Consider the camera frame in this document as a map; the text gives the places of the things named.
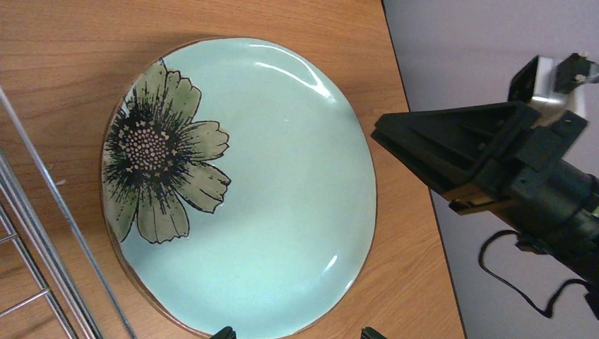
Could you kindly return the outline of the light green round plate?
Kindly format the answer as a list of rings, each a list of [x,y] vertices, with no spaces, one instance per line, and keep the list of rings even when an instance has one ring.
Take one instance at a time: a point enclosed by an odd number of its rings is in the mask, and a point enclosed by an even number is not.
[[[284,338],[356,281],[376,224],[360,122],[301,54],[215,37],[154,57],[102,143],[102,209],[128,279],[197,338]]]

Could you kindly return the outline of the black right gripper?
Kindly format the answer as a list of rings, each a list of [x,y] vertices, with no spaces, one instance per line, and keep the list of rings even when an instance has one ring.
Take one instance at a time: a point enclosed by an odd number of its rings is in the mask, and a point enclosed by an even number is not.
[[[431,190],[449,191],[458,214],[493,213],[517,231],[520,250],[597,285],[598,178],[563,159],[582,130],[529,131],[540,116],[520,101],[388,113],[371,137]]]

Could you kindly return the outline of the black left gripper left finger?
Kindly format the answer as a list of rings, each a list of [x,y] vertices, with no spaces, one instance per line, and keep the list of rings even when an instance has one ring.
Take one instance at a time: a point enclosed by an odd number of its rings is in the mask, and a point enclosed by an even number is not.
[[[236,339],[237,334],[231,326],[226,326],[212,335],[210,339]]]

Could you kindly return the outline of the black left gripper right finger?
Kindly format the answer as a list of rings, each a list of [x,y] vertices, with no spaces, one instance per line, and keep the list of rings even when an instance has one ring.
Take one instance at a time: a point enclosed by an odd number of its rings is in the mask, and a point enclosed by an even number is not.
[[[365,327],[361,330],[360,339],[386,339],[386,336],[372,327]]]

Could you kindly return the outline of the wire metal dish rack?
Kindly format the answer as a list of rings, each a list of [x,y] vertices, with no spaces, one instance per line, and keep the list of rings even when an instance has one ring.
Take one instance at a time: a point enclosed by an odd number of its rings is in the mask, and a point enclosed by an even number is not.
[[[23,145],[32,158],[34,165],[38,169],[41,177],[44,179],[50,194],[54,198],[65,220],[67,221],[67,224],[76,238],[76,241],[85,254],[85,257],[88,259],[89,264],[92,266],[95,275],[101,282],[102,288],[108,296],[112,307],[119,317],[119,320],[128,337],[136,338],[137,335],[135,334],[133,327],[128,321],[124,310],[120,307],[113,291],[110,289],[107,279],[103,275],[98,262],[95,260],[95,257],[85,241],[84,236],[79,229],[71,211],[66,205],[65,200],[59,193],[56,182],[51,178],[49,170],[43,163],[39,153],[30,140],[29,135],[23,127],[15,109],[9,102],[4,91],[1,91],[1,103],[4,106],[4,109],[15,130],[18,132]],[[69,311],[77,320],[83,335],[86,338],[104,338],[104,335],[100,330],[100,325],[95,320],[95,317],[93,316],[88,305],[85,303],[82,294],[79,292],[71,274],[69,273],[69,270],[60,257],[58,250],[51,240],[51,237],[48,235],[45,226],[42,224],[37,213],[35,212],[35,209],[31,205],[31,202],[29,201],[23,187],[18,181],[16,174],[14,173],[4,154],[1,154],[1,191],[16,214],[18,221],[23,226],[25,233],[29,237],[31,243],[34,245],[42,261],[46,265],[47,270],[58,287],[58,290],[62,294],[64,301],[68,305]],[[66,336],[68,338],[77,338],[78,334],[63,310],[61,304],[59,303],[56,294],[48,285],[48,282],[41,272],[40,267],[36,264],[32,254],[25,245],[23,238],[19,235],[4,208],[1,208],[1,223],[7,231],[7,235],[1,238],[1,243],[4,244],[10,242],[12,245],[14,245],[26,266],[32,273],[34,281],[40,287],[39,292],[2,311],[1,316],[6,316],[11,312],[43,297],[47,301],[50,309],[54,312],[54,315],[63,328]]]

